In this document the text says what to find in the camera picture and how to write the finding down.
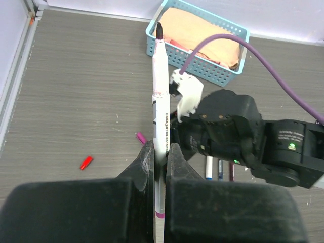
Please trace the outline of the white pen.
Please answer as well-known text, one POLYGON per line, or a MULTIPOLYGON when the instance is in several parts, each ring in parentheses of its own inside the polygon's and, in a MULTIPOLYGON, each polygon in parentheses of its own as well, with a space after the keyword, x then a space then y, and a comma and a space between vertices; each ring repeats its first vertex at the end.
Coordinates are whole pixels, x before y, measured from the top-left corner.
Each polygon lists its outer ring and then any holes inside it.
POLYGON ((155 176, 155 213, 165 217, 166 164, 170 150, 170 94, 169 64, 163 27, 156 26, 156 39, 152 57, 153 78, 153 147, 155 176))

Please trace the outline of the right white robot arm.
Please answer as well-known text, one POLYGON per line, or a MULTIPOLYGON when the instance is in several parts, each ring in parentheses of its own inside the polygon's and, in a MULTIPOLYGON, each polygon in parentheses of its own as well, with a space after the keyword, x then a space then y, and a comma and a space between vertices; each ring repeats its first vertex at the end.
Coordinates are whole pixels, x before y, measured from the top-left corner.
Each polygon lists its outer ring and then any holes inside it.
POLYGON ((323 176, 323 126, 264 120, 253 97, 218 90, 188 115, 171 114, 171 142, 186 160, 195 154, 247 167, 284 187, 311 188, 323 176))

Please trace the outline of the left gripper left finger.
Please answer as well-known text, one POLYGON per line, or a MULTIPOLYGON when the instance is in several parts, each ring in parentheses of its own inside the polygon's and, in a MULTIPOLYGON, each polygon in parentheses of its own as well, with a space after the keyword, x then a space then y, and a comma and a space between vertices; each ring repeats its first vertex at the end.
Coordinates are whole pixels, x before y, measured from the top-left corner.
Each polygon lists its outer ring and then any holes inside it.
POLYGON ((1 242, 154 242, 154 149, 117 177, 25 183, 1 208, 1 242))

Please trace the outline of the blue gel pen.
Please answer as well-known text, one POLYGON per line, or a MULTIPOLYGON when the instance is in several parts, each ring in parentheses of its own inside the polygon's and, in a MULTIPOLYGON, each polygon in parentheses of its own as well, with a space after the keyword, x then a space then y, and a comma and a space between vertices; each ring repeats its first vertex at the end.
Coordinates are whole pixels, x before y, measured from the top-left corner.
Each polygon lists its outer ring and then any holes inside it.
POLYGON ((223 180, 223 161, 221 159, 218 160, 218 180, 223 180))

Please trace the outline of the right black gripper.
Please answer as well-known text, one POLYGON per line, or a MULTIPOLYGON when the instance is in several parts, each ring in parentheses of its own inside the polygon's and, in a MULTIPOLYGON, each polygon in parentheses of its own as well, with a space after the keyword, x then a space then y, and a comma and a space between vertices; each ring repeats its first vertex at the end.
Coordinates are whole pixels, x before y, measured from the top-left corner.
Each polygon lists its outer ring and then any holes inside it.
POLYGON ((205 96, 194 114, 181 121, 175 116, 174 112, 171 142, 180 145, 186 160, 199 153, 265 170, 261 164, 264 121, 253 97, 222 89, 205 96))

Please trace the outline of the purple pen cap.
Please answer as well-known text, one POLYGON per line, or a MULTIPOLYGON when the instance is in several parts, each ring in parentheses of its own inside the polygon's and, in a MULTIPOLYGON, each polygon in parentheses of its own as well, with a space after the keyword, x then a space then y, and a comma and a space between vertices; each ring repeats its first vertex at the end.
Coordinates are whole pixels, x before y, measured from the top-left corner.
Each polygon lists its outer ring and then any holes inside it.
POLYGON ((136 138, 140 141, 141 144, 145 144, 147 139, 141 132, 136 133, 136 138))

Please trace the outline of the white marker blue print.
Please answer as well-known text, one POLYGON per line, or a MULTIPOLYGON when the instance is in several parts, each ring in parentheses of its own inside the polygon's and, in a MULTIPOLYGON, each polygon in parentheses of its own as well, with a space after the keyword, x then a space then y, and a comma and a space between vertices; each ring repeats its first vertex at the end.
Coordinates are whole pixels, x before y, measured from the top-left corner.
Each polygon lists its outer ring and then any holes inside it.
POLYGON ((207 180, 212 180, 212 178, 213 178, 213 157, 212 156, 206 157, 205 178, 207 180))

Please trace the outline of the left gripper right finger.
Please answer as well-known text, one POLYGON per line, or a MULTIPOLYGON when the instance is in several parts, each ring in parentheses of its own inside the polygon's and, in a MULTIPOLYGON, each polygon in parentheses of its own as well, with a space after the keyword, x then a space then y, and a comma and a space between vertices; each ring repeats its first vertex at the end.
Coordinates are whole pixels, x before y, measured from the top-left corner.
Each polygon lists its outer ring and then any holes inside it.
POLYGON ((165 242, 308 242, 297 204, 279 186, 208 181, 172 144, 165 242))

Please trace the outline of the red cap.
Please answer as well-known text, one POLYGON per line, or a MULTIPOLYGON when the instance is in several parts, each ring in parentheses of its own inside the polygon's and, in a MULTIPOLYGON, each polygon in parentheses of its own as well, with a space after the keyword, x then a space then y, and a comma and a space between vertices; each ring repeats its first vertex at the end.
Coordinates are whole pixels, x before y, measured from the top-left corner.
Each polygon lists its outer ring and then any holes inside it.
POLYGON ((90 155, 87 156, 87 158, 80 165, 79 169, 84 170, 93 161, 93 159, 94 158, 92 156, 90 156, 90 155))

